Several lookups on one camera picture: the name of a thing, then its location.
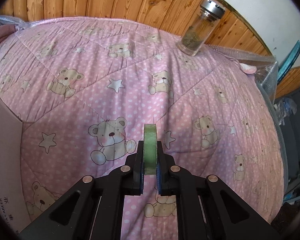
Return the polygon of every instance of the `star print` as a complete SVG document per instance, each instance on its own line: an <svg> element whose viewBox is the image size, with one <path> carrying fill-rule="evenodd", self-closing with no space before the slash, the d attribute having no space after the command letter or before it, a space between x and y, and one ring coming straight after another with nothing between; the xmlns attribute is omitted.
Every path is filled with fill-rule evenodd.
<svg viewBox="0 0 300 240"><path fill-rule="evenodd" d="M86 51L84 50L84 48L75 48L75 51L73 51L73 53L78 53L78 54L80 54L81 52L86 52Z"/></svg>
<svg viewBox="0 0 300 240"><path fill-rule="evenodd" d="M258 164L258 156L254 156L253 158L251 158L253 164Z"/></svg>
<svg viewBox="0 0 300 240"><path fill-rule="evenodd" d="M55 133L52 133L52 134L49 134L49 135L45 134L44 132L42 133L43 141L41 141L39 143L39 146L44 147L46 149L46 153L49 152L49 148L51 146L56 146L57 145L56 142L53 140L55 136L56 136Z"/></svg>
<svg viewBox="0 0 300 240"><path fill-rule="evenodd" d="M235 129L235 126L228 126L231 131L230 131L230 134L234 134L235 136L237 136L237 130Z"/></svg>
<svg viewBox="0 0 300 240"><path fill-rule="evenodd" d="M21 85L21 88L22 88L22 90L23 90L23 92L26 92L26 89L28 88L28 87L30 87L30 80L24 80L23 81L23 84Z"/></svg>
<svg viewBox="0 0 300 240"><path fill-rule="evenodd" d="M200 88L193 88L193 94L195 96L199 96L199 98L201 98L201 96L203 95L203 93L200 92Z"/></svg>
<svg viewBox="0 0 300 240"><path fill-rule="evenodd" d="M156 59L158 59L158 60L162 60L162 54L157 54L157 55L154 55L154 57L156 58Z"/></svg>
<svg viewBox="0 0 300 240"><path fill-rule="evenodd" d="M174 142L176 139L171 137L171 131L167 131L164 138L164 145L168 150L170 150L170 143Z"/></svg>
<svg viewBox="0 0 300 240"><path fill-rule="evenodd" d="M119 93L119 88L125 88L124 85L122 85L122 79L114 80L112 78L109 79L111 82L109 85L107 85L107 88L112 88L115 90L116 93Z"/></svg>

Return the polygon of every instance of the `bottle lid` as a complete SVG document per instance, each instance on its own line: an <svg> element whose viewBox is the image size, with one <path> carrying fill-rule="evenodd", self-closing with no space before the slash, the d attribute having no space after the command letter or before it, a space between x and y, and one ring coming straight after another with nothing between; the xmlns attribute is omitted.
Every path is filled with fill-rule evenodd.
<svg viewBox="0 0 300 240"><path fill-rule="evenodd" d="M200 4L200 7L214 14L219 19L221 19L225 13L225 10L212 0L203 0L202 3Z"/></svg>

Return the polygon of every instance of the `dark gray fabric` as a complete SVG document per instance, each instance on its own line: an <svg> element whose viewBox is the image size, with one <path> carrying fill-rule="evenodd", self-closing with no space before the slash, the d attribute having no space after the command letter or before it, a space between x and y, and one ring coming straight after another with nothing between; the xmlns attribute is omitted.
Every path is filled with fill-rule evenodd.
<svg viewBox="0 0 300 240"><path fill-rule="evenodd" d="M274 112L273 105L265 92L265 90L262 88L260 83L256 82L258 89L260 90L261 95L263 96L263 99L266 102L266 106L268 107L268 110L270 112L270 115L272 117L272 120L274 122L275 129L277 131L278 135L278 140L280 143L280 152L281 152L281 158L282 158L282 163L283 163L283 182L284 182L284 192L286 192L287 187L288 187L288 160L287 160L287 154L286 154L286 147L285 143L283 140L282 132L280 129L280 125L277 119L277 116Z"/></svg>
<svg viewBox="0 0 300 240"><path fill-rule="evenodd" d="M296 140L294 138L294 132L290 123L289 117L284 119L285 125L281 125L281 132L286 147L287 161L288 161L288 178L295 179L299 170L298 149Z"/></svg>

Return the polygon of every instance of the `pink quilt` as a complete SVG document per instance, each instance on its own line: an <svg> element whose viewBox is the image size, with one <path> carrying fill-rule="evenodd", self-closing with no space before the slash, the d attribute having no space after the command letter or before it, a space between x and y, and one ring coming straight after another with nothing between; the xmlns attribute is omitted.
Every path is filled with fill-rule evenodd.
<svg viewBox="0 0 300 240"><path fill-rule="evenodd" d="M283 199L274 123L253 75L203 47L123 20L60 18L0 27L0 97L24 122L22 188L30 218L84 175L108 174L136 152L144 123L176 164L218 175L267 221ZM125 198L122 239L177 239L175 197L155 176Z"/></svg>

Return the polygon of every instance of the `green tape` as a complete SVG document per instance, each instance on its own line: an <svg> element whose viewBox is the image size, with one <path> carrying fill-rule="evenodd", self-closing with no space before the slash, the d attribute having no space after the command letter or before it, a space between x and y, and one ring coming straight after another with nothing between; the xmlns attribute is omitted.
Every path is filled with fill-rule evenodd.
<svg viewBox="0 0 300 240"><path fill-rule="evenodd" d="M157 126L145 124L143 135L143 163L145 175L157 172Z"/></svg>

